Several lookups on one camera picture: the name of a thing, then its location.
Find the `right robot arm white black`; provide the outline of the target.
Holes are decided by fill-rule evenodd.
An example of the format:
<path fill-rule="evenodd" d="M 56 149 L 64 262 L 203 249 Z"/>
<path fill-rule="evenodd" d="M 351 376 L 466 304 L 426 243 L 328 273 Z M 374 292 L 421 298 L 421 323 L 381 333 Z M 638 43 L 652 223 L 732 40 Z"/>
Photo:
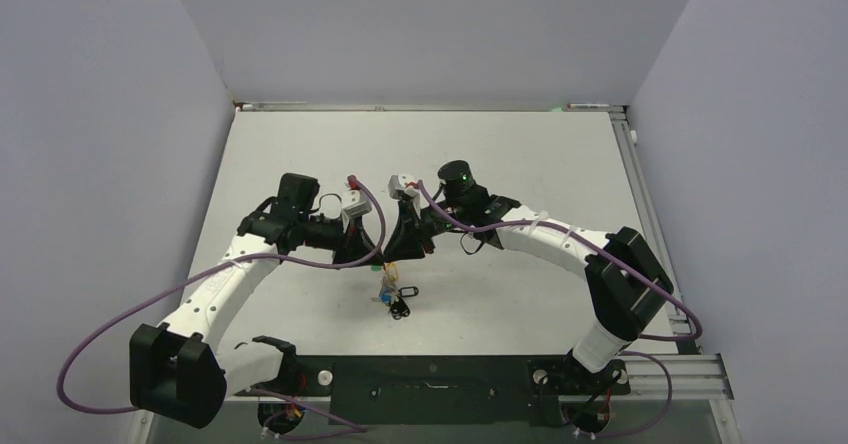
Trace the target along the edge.
<path fill-rule="evenodd" d="M 490 193 L 469 164 L 454 160 L 438 171 L 443 198 L 425 199 L 417 179 L 393 175 L 388 193 L 398 219 L 383 255 L 389 262 L 423 259 L 434 238 L 465 232 L 483 245 L 525 253 L 585 279 L 595 321 L 568 353 L 567 383 L 589 392 L 607 365 L 639 336 L 674 291 L 665 269 L 642 234 L 630 227 L 593 231 Z"/>

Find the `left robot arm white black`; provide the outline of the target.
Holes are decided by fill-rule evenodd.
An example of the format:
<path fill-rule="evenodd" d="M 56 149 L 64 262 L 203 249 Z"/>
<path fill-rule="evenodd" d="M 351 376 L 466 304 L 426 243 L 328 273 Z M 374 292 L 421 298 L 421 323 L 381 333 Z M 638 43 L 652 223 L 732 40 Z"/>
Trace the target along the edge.
<path fill-rule="evenodd" d="M 190 279 L 192 293 L 156 326 L 143 324 L 129 342 L 130 402 L 194 428 L 210 424 L 225 400 L 251 388 L 274 394 L 296 385 L 295 345 L 260 335 L 228 347 L 222 340 L 260 283 L 282 263 L 296 263 L 301 246 L 328 250 L 328 270 L 376 264 L 363 218 L 385 214 L 354 176 L 340 198 L 341 215 L 328 218 L 313 206 L 317 179 L 282 175 L 276 195 L 245 216 L 219 263 Z"/>

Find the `metal key holder red handle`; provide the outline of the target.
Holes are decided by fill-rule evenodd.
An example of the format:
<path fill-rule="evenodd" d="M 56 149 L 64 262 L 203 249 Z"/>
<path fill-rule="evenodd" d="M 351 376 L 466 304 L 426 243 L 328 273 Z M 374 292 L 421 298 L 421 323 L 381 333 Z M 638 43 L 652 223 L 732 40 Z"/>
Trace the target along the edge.
<path fill-rule="evenodd" d="M 394 320 L 407 318 L 411 314 L 407 300 L 417 297 L 420 294 L 420 289 L 414 285 L 399 286 L 399 270 L 399 279 L 396 282 L 390 282 L 385 276 L 383 266 L 381 268 L 383 275 L 380 280 L 380 289 L 371 300 L 383 305 Z"/>

